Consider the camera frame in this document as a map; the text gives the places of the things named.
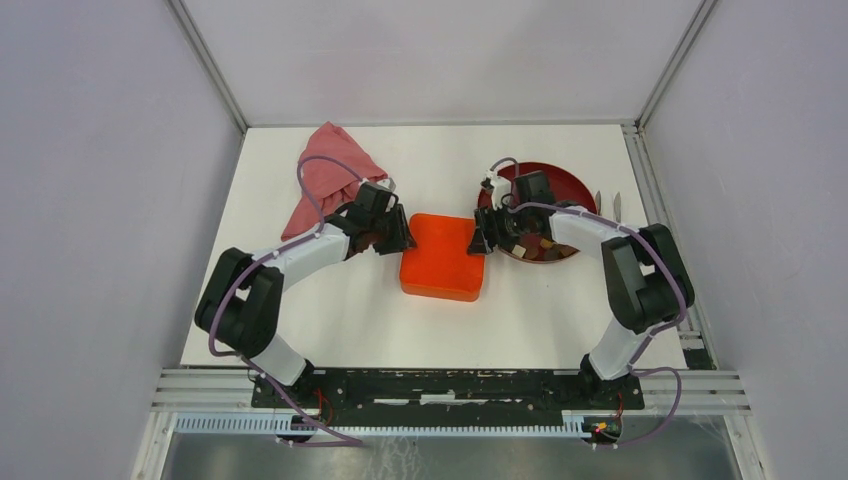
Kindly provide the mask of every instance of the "wire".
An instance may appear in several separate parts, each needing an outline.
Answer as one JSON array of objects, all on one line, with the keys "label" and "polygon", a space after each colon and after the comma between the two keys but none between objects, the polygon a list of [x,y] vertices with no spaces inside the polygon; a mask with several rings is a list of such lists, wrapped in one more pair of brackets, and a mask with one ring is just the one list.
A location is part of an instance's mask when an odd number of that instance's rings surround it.
[{"label": "wire", "polygon": [[637,242],[639,242],[639,244],[642,246],[642,248],[645,249],[646,252],[648,252],[648,255],[654,261],[654,265],[660,272],[662,272],[663,277],[665,277],[666,281],[668,281],[671,290],[674,292],[674,297],[677,299],[677,304],[680,308],[680,311],[672,321],[664,325],[657,326],[648,332],[648,335],[645,337],[645,340],[642,342],[641,345],[639,345],[639,348],[636,349],[636,352],[633,354],[632,357],[630,357],[630,360],[628,360],[627,369],[633,376],[639,378],[647,377],[649,375],[654,375],[660,372],[671,372],[674,375],[674,378],[677,380],[677,391],[674,395],[674,402],[672,402],[671,404],[671,408],[669,409],[668,415],[666,415],[663,421],[660,422],[657,428],[653,429],[652,431],[648,432],[647,434],[641,437],[618,443],[617,445],[611,446],[610,448],[636,445],[655,437],[657,434],[668,428],[668,425],[671,423],[671,419],[674,418],[674,414],[677,412],[677,407],[680,405],[680,397],[683,395],[683,379],[680,377],[680,373],[678,373],[677,370],[671,367],[658,367],[652,368],[650,370],[636,370],[633,368],[633,365],[636,363],[637,360],[639,360],[639,357],[641,357],[642,354],[645,353],[645,350],[648,348],[648,345],[651,344],[651,341],[654,339],[654,337],[657,336],[657,334],[670,328],[677,327],[678,325],[680,325],[681,322],[683,322],[683,320],[686,319],[686,300],[683,297],[683,292],[680,290],[680,286],[677,284],[677,281],[674,279],[674,276],[671,274],[671,271],[668,269],[665,262],[662,261],[662,258],[660,258],[659,254],[654,250],[653,247],[651,247],[651,244],[648,243],[648,241],[645,240],[642,235],[640,235],[639,232],[637,232],[636,230],[633,230],[632,228],[626,227],[618,222],[614,222],[599,215],[589,213],[586,210],[577,209],[574,207],[558,207],[555,205],[547,205],[544,203],[527,202],[522,203],[521,205],[515,208],[509,209],[509,212],[515,213],[528,207],[545,208],[548,210],[554,210],[569,215],[576,215],[579,217],[588,218],[589,220],[593,220],[597,223],[606,225],[611,228],[615,228],[616,230],[630,235],[631,237],[636,239]]},{"label": "wire", "polygon": [[495,169],[498,168],[498,166],[500,166],[501,164],[506,163],[506,162],[512,162],[512,164],[515,165],[515,176],[517,177],[518,176],[518,160],[516,160],[512,157],[504,157],[504,158],[498,160],[497,162],[495,162],[494,165],[492,165],[492,167],[489,170],[494,172]]},{"label": "wire", "polygon": [[[275,250],[272,250],[271,252],[259,257],[255,262],[251,263],[238,277],[236,277],[236,280],[233,282],[233,284],[230,286],[230,288],[224,294],[224,297],[221,299],[221,304],[218,305],[218,310],[215,311],[215,316],[212,319],[212,325],[209,327],[208,346],[209,346],[209,353],[211,353],[213,356],[215,356],[215,357],[228,357],[228,356],[238,356],[238,355],[240,355],[236,351],[222,352],[222,351],[218,350],[215,347],[215,339],[217,338],[218,325],[221,323],[221,317],[223,317],[224,311],[226,310],[227,305],[230,303],[230,300],[232,300],[233,296],[235,296],[236,291],[238,290],[238,287],[244,282],[244,280],[254,270],[259,268],[259,266],[262,265],[263,263],[267,262],[268,260],[270,260],[272,258],[275,258],[276,256],[280,255],[281,253],[283,253],[287,250],[290,250],[290,249],[292,249],[292,248],[294,248],[298,245],[302,245],[302,244],[308,242],[309,240],[314,238],[314,235],[319,234],[324,230],[324,225],[325,225],[324,212],[321,210],[321,205],[318,203],[318,201],[315,199],[315,197],[312,195],[312,193],[309,192],[309,189],[306,188],[306,184],[303,181],[303,166],[306,165],[306,163],[311,162],[313,160],[324,160],[324,161],[327,161],[327,162],[335,163],[336,165],[338,165],[338,166],[344,168],[345,170],[347,170],[348,172],[350,172],[350,174],[353,175],[356,178],[356,180],[362,181],[361,175],[356,173],[356,171],[354,171],[349,166],[345,165],[344,163],[342,163],[342,162],[340,162],[340,161],[338,161],[338,160],[336,160],[335,158],[332,158],[332,157],[327,157],[327,156],[324,156],[324,155],[311,155],[309,157],[306,157],[306,158],[300,160],[300,162],[298,162],[298,164],[297,164],[297,183],[300,185],[300,188],[301,188],[301,190],[303,190],[303,194],[309,200],[309,203],[311,203],[312,206],[315,207],[315,211],[318,212],[318,219],[319,219],[318,220],[318,226],[314,230],[312,230],[308,233],[305,233],[305,234],[303,234],[299,237],[293,238],[293,239],[289,240],[288,242],[283,243],[280,247],[276,248]],[[268,383],[271,385],[271,387],[280,395],[280,398],[282,398],[283,401],[286,402],[289,407],[291,407],[295,412],[297,412],[298,415],[301,416],[301,418],[303,419],[303,422],[305,424],[340,439],[340,441],[336,441],[336,442],[321,442],[321,443],[293,443],[293,442],[289,442],[289,445],[297,446],[297,447],[348,447],[348,446],[361,446],[362,445],[362,440],[359,440],[359,439],[353,438],[353,437],[349,437],[345,434],[336,432],[334,430],[330,430],[329,428],[327,428],[326,425],[322,424],[321,422],[314,420],[312,417],[307,415],[306,412],[304,412],[303,409],[300,408],[297,405],[297,403],[295,403],[294,400],[292,400],[291,397],[288,396],[288,394],[286,394],[285,389],[283,389],[283,387],[277,382],[276,379],[274,379],[274,377],[272,377],[271,375],[268,375],[268,373],[265,372],[265,370],[263,370],[259,365],[255,364],[249,358],[242,356],[242,360],[250,368],[259,372],[259,375],[262,378],[265,378],[265,380],[268,381]]]}]

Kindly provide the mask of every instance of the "gray floor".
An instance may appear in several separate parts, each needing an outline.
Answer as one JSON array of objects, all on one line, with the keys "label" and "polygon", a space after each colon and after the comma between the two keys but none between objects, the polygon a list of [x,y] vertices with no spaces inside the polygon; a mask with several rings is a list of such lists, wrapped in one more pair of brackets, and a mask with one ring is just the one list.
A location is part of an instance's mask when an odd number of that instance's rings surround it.
[{"label": "gray floor", "polygon": [[[656,424],[633,419],[627,432]],[[739,479],[721,418],[678,418],[655,439],[617,451],[573,439],[373,437],[365,448],[291,449],[251,435],[175,435],[163,478]]]}]

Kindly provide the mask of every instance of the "white table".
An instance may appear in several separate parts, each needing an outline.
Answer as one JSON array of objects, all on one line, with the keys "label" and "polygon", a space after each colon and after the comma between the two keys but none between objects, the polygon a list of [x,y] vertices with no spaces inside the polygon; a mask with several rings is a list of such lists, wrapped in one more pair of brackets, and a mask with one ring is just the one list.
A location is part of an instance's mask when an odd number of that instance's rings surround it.
[{"label": "white table", "polygon": [[[270,247],[301,196],[297,159],[314,128],[247,133],[212,249]],[[600,190],[606,216],[621,192],[622,217],[646,224],[618,126],[503,125],[355,127],[347,131],[391,175],[407,216],[471,217],[478,185],[505,156],[558,165]],[[474,303],[410,296],[398,282],[400,255],[365,252],[293,286],[277,332],[317,366],[385,368],[577,368],[612,318],[599,262],[577,254],[531,265],[495,253]],[[214,358],[192,326],[185,365],[238,365]],[[674,330],[661,334],[638,366],[685,368]]]}]

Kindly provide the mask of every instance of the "red wire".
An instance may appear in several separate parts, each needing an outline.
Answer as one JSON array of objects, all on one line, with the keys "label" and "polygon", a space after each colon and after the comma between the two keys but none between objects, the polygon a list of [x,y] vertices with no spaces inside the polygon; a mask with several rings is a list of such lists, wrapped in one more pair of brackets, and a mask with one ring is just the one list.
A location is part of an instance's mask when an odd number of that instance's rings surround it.
[{"label": "red wire", "polygon": [[333,421],[333,404],[330,403],[329,398],[324,396],[320,388],[315,389],[315,395],[318,396],[318,418],[321,418],[321,414],[324,411],[324,402],[327,402],[327,406],[330,408],[330,413],[327,415],[327,421],[324,422],[324,425],[329,426],[330,422]]}]

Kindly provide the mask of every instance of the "black mounting base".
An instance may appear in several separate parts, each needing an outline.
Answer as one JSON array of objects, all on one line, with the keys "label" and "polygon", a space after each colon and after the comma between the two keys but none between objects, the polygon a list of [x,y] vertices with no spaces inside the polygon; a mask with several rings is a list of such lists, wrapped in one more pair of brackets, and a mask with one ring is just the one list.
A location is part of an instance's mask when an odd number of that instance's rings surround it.
[{"label": "black mounting base", "polygon": [[[590,394],[578,372],[562,370],[373,370],[305,372],[287,391],[303,408],[318,408],[331,425],[369,427],[560,426],[563,410],[645,408],[639,379]],[[288,408],[256,379],[251,405]]]}]

